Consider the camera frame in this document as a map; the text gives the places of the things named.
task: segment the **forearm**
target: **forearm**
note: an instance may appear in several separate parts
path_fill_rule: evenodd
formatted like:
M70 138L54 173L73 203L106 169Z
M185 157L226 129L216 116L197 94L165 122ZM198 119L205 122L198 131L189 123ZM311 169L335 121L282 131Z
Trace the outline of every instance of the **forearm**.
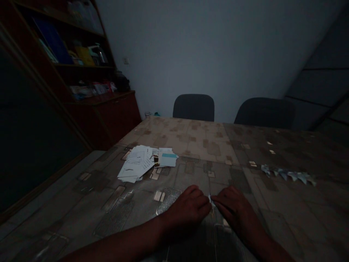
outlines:
M293 258L285 251L285 249L273 240L267 237L260 245L252 247L251 250L260 261L274 262L274 261L294 261Z
M161 217L113 234L79 249L61 261L139 261L152 254L161 243L163 222Z

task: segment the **table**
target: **table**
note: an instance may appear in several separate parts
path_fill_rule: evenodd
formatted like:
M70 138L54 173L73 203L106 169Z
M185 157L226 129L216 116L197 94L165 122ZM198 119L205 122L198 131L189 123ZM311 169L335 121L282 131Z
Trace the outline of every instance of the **table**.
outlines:
M151 169L135 184L121 182L122 158L137 144L172 147L180 156L176 167ZM261 164L307 171L316 175L317 185L268 178ZM344 261L349 250L348 169L348 149L318 133L152 116L7 236L0 248L7 258L18 254L18 261L27 261L48 245L46 254L57 259L164 212L191 184L205 195L234 185L266 231L297 261ZM191 239L160 250L150 261L233 259L256 261L214 208Z

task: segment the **chair backrest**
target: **chair backrest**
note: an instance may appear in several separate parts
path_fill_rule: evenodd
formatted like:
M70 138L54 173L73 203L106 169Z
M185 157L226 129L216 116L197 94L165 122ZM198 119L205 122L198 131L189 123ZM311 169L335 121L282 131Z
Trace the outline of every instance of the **chair backrest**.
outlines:
M292 102L272 98L250 98L241 106L234 124L291 129L295 114Z
M173 117L214 121L214 101L209 95L180 95L174 102Z

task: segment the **yellow box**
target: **yellow box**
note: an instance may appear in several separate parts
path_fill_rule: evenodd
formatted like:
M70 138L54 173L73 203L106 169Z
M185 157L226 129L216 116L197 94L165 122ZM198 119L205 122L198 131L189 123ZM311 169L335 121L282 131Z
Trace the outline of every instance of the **yellow box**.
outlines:
M95 66L95 63L87 47L76 46L75 50L79 58L84 62L86 66Z

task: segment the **light switch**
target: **light switch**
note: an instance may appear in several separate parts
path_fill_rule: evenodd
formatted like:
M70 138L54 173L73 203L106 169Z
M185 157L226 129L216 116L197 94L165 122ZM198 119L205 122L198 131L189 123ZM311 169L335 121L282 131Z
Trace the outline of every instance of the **light switch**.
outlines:
M123 57L123 62L124 64L130 64L130 61L128 60L127 56Z

